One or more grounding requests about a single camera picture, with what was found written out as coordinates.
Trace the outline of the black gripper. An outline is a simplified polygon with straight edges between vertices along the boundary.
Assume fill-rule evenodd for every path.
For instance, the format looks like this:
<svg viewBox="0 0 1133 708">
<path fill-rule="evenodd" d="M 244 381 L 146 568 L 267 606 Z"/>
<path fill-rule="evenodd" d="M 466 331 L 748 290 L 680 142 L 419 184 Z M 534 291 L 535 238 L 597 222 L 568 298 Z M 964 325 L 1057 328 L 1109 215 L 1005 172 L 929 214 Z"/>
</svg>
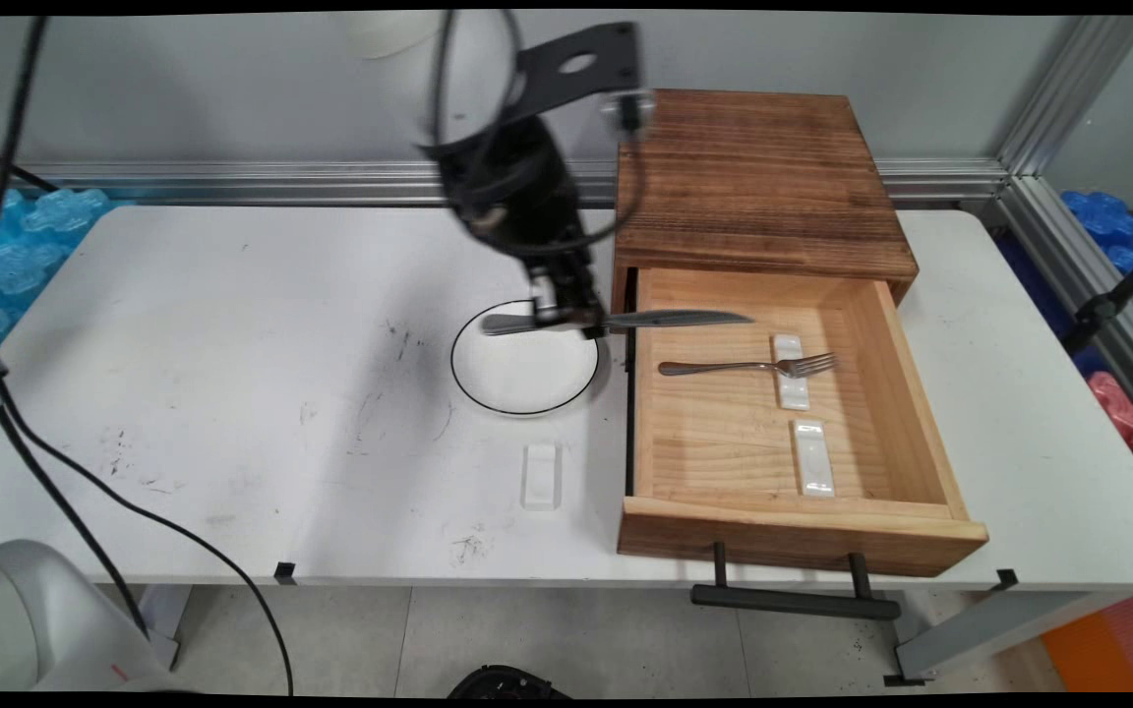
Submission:
<svg viewBox="0 0 1133 708">
<path fill-rule="evenodd" d="M 550 123 L 540 116 L 500 126 L 486 155 L 476 162 L 484 136 L 437 140 L 427 127 L 427 156 L 436 162 L 448 207 L 476 239 L 499 254 L 539 262 L 526 248 L 571 242 L 583 237 L 579 193 L 566 170 Z M 583 336 L 606 336 L 607 308 L 595 288 L 593 256 L 566 254 L 566 314 L 557 299 L 557 281 L 547 265 L 527 268 L 535 327 L 563 325 L 566 316 Z"/>
</svg>

